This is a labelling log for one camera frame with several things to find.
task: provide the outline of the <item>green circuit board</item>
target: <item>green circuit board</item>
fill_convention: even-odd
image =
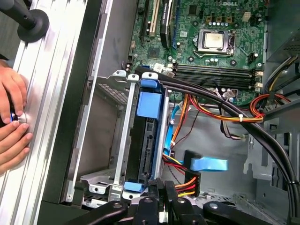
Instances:
[[[167,1],[159,1],[160,6],[154,34],[149,35],[148,33],[141,38],[145,17],[141,13],[136,15],[129,50],[133,70],[139,65],[153,69],[155,64],[161,64],[168,69],[172,67],[174,61],[189,66],[263,69],[264,15],[266,10],[263,0],[231,0],[229,2],[221,0],[174,0],[170,19],[171,47],[168,49],[162,46],[160,36],[161,17],[164,13],[163,3]],[[150,0],[148,4],[149,14],[146,20],[149,22],[152,20],[155,2],[155,0]],[[145,9],[146,4],[147,0],[140,0],[138,9]],[[201,30],[217,30],[232,34],[234,46],[231,48],[230,55],[197,52],[198,46],[195,38],[199,37],[198,34]],[[254,54],[255,58],[252,58],[250,62],[249,57]],[[238,93],[234,103],[246,105],[255,98],[257,90],[239,90]]]

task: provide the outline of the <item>aluminum rail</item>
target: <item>aluminum rail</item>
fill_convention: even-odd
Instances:
[[[0,224],[37,223],[86,4],[87,0],[33,0],[31,9],[45,11],[50,27],[41,40],[20,43],[14,70],[29,83],[25,114],[34,138],[29,156],[0,176]]]

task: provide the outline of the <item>dell logo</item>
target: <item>dell logo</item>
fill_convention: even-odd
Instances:
[[[223,2],[223,6],[238,6],[237,2]]]

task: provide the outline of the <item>human hand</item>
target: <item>human hand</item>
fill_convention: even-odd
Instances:
[[[22,162],[29,152],[26,146],[32,134],[26,134],[28,124],[13,121],[0,128],[0,175]]]
[[[5,124],[11,121],[8,93],[16,115],[21,116],[27,101],[25,82],[17,72],[0,65],[0,116]]]

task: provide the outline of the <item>motherboard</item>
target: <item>motherboard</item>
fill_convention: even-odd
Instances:
[[[262,88],[265,11],[264,0],[140,0],[126,70],[233,90],[247,105]]]

